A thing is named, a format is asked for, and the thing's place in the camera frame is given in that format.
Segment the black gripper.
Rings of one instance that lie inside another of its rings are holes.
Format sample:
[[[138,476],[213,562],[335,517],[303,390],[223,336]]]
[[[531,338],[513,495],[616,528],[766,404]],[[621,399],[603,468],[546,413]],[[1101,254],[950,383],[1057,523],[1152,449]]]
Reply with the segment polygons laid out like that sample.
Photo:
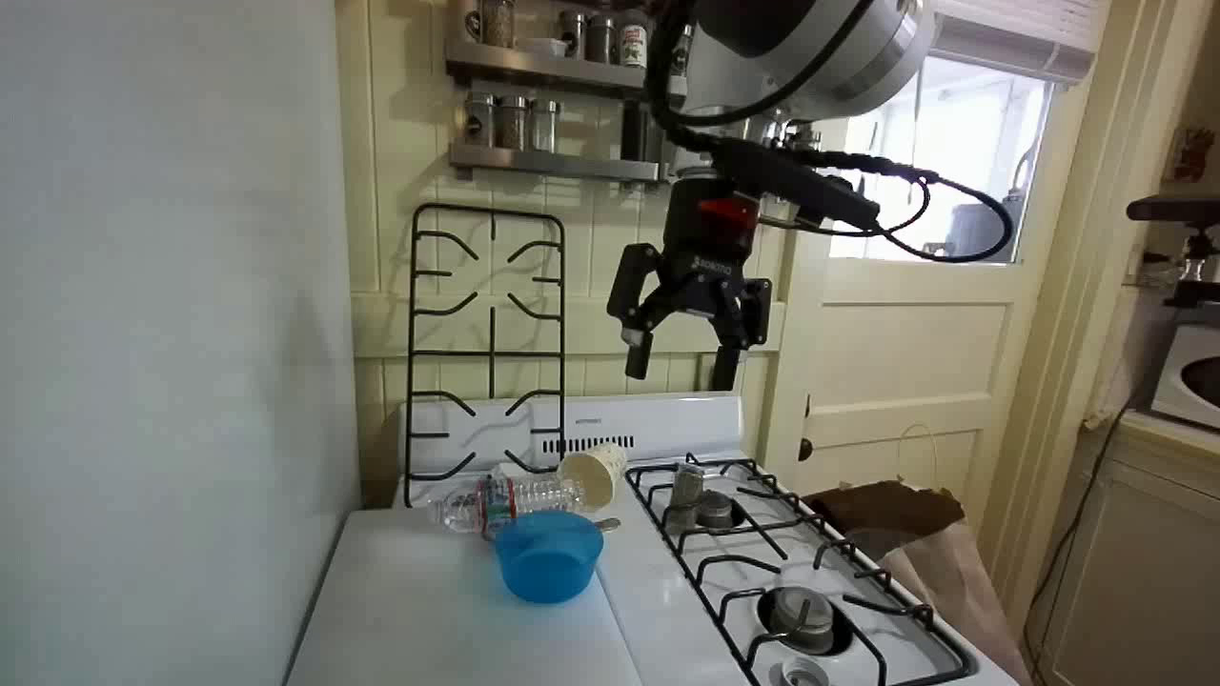
[[[748,279],[742,259],[756,245],[756,202],[718,179],[669,186],[664,245],[627,245],[606,298],[621,324],[625,377],[645,382],[652,326],[669,311],[706,317],[719,338],[707,390],[735,383],[739,346],[756,346],[770,326],[770,280]]]

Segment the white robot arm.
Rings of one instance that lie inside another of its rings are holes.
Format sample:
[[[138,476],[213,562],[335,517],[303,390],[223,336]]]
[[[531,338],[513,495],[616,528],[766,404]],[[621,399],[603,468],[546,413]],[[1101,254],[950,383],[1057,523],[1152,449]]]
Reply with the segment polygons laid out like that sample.
[[[711,326],[711,390],[770,336],[774,280],[742,274],[761,199],[789,202],[796,227],[879,227],[879,207],[831,167],[887,172],[887,158],[774,150],[735,122],[780,108],[866,115],[920,72],[935,34],[927,0],[664,0],[652,12],[645,103],[681,162],[664,245],[627,245],[606,298],[634,382],[646,377],[655,326],[673,311]]]

